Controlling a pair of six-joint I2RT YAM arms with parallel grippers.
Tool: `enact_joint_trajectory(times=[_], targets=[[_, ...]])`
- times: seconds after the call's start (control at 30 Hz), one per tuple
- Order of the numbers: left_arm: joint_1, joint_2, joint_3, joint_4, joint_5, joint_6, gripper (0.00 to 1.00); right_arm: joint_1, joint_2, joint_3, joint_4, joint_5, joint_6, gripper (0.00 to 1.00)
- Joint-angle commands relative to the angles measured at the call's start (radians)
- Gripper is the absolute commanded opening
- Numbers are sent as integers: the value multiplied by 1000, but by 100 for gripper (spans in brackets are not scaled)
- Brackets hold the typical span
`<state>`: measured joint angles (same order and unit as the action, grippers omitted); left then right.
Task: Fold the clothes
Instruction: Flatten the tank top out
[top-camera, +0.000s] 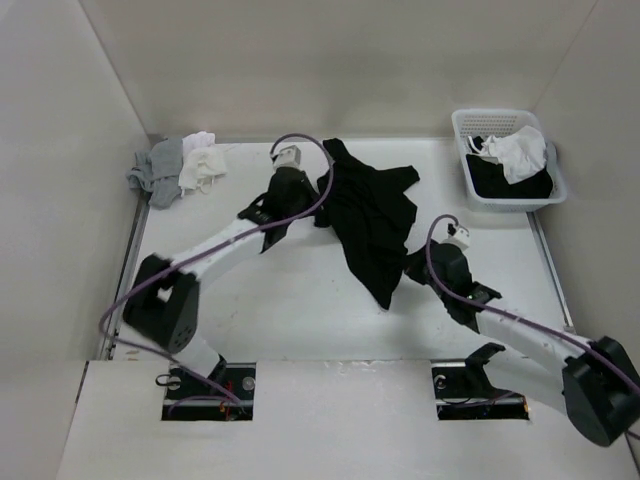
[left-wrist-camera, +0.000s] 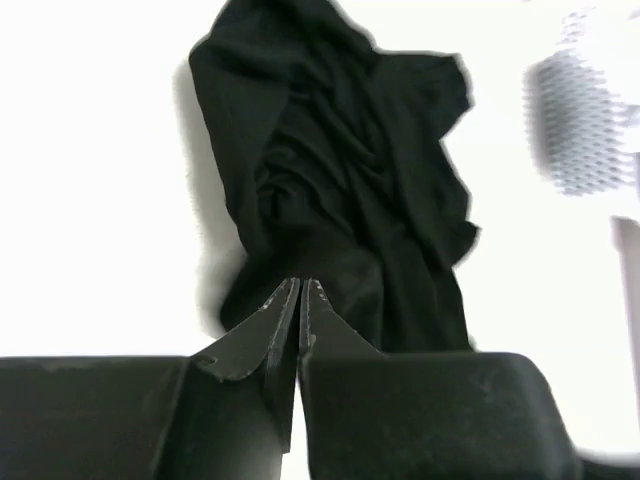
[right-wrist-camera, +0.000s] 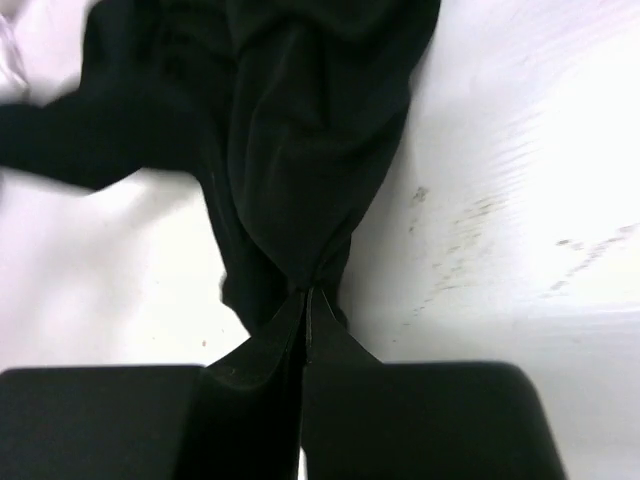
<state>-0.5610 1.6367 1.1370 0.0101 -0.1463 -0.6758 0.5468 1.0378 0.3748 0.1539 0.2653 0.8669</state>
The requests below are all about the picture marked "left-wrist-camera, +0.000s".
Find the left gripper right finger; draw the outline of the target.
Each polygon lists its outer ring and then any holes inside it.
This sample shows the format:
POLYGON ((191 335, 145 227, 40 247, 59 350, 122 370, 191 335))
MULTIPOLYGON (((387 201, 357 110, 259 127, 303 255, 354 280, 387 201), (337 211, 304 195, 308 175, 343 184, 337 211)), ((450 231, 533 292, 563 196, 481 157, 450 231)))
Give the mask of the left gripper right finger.
POLYGON ((549 384, 515 353, 385 354, 304 284, 300 381, 315 479, 578 479, 549 384))

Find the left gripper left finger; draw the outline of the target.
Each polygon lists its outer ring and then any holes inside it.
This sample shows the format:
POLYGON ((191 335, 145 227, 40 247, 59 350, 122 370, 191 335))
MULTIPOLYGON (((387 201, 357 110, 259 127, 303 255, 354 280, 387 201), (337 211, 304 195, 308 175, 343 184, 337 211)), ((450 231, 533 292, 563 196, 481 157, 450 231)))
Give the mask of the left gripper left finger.
POLYGON ((184 356, 1 362, 5 479, 276 479, 291 442, 300 283, 184 356))

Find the black tank top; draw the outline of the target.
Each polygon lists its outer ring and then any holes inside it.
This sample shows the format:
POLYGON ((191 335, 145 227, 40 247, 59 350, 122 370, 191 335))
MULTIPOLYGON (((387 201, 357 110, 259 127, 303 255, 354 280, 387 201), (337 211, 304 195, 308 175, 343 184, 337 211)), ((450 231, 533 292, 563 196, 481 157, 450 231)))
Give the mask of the black tank top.
POLYGON ((378 51, 329 1, 230 1, 189 65, 246 252, 222 325, 312 278, 382 351, 469 349, 454 268, 477 229, 442 146, 460 59, 378 51))

